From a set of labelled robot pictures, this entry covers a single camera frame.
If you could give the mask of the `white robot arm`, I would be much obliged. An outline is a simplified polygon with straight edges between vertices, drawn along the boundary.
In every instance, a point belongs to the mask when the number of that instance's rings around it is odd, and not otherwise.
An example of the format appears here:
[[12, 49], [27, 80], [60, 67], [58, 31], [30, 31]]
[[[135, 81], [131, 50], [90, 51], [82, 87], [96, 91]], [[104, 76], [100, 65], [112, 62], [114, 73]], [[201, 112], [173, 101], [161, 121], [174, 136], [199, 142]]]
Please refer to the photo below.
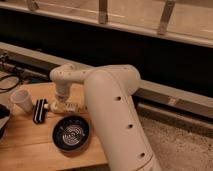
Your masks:
[[58, 103], [67, 101], [72, 84], [83, 86], [85, 105], [111, 171], [162, 171], [132, 100], [140, 84], [134, 66], [75, 70], [65, 64], [54, 68], [50, 79]]

